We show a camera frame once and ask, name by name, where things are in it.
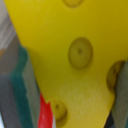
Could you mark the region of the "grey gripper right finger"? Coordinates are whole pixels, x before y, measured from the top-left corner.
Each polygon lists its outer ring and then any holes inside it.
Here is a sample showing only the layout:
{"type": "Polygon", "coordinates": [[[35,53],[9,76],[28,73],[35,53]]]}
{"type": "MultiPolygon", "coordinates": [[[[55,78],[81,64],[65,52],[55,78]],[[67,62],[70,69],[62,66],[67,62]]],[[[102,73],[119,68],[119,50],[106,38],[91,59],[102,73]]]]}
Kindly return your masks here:
{"type": "Polygon", "coordinates": [[[121,65],[115,85],[115,101],[104,128],[128,128],[128,61],[121,65]]]}

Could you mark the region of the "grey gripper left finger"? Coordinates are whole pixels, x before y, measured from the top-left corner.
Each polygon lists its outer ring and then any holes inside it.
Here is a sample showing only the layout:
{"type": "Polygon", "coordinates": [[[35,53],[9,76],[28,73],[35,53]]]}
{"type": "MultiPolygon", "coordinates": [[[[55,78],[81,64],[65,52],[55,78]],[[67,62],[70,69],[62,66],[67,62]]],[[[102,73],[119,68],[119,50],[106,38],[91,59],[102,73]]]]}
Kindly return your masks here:
{"type": "Polygon", "coordinates": [[[0,58],[0,115],[4,128],[38,128],[40,92],[27,50],[15,36],[0,58]]]}

